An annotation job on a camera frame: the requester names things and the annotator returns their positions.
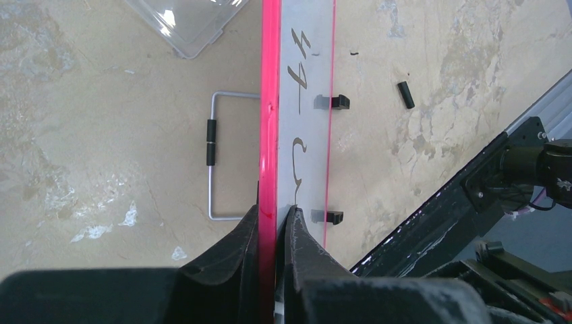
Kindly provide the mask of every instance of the black foam grip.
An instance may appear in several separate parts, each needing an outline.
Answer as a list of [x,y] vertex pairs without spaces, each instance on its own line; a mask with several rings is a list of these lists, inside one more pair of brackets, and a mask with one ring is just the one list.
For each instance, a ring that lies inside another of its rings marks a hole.
[[407,85],[407,82],[403,81],[398,83],[397,88],[399,88],[399,92],[401,92],[403,101],[405,101],[405,106],[408,109],[415,107],[415,103],[413,102],[413,98],[411,97],[411,93],[409,91],[409,86]]
[[206,121],[206,141],[215,143],[217,141],[217,120],[209,119]]
[[217,149],[217,144],[206,143],[206,165],[212,167],[215,165],[215,151]]

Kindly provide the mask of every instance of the black clip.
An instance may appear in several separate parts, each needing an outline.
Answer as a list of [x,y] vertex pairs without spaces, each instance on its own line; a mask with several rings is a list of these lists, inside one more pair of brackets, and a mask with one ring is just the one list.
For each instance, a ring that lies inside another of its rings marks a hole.
[[[319,223],[324,221],[324,211],[317,211],[312,209],[311,213],[312,223]],[[326,213],[326,222],[338,225],[343,221],[342,211],[329,211]]]
[[[324,97],[321,94],[314,100],[315,109],[328,109],[330,107],[330,97]],[[332,98],[332,109],[346,110],[349,109],[349,98],[343,94]]]

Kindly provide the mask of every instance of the black bracket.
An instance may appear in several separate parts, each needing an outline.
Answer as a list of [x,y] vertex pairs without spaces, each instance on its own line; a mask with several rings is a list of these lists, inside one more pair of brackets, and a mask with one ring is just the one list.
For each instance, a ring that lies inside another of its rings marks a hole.
[[[324,221],[324,211],[317,211],[312,209],[310,214],[312,223],[319,223]],[[326,222],[338,225],[343,221],[342,211],[329,211],[326,213]]]
[[495,180],[499,182],[499,186],[503,185],[502,179],[493,178],[501,173],[501,159],[505,150],[514,146],[542,146],[548,140],[539,134],[545,134],[540,118],[529,118],[505,139],[503,145],[496,152],[492,153],[487,160],[479,164],[473,172],[461,181],[467,198],[478,213],[487,210],[499,198],[497,193],[487,189],[486,181]]
[[503,243],[489,242],[489,241],[477,241],[475,243],[475,253],[477,255],[477,260],[481,263],[488,262],[489,256],[494,253],[504,252]]
[[[314,100],[315,109],[329,109],[330,107],[330,97],[324,97],[321,94]],[[349,109],[349,98],[343,94],[332,98],[332,109],[334,110],[346,110]]]

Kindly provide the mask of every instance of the clear plastic box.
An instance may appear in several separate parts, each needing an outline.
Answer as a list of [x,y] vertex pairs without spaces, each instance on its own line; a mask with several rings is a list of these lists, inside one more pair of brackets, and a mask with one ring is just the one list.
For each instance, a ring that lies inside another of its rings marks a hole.
[[187,59],[222,35],[248,0],[126,0]]

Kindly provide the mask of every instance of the floor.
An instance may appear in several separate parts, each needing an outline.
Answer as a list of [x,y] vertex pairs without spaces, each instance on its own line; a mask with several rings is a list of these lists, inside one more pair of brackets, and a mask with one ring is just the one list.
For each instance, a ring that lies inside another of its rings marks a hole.
[[[326,248],[350,267],[572,68],[572,18],[565,0],[337,12],[334,91],[351,110],[333,116],[330,208],[345,219]],[[0,16],[0,278],[182,265],[234,228],[206,216],[206,120],[214,91],[259,92],[260,0],[193,60],[122,1],[0,0]],[[258,103],[219,107],[214,209],[241,214]]]

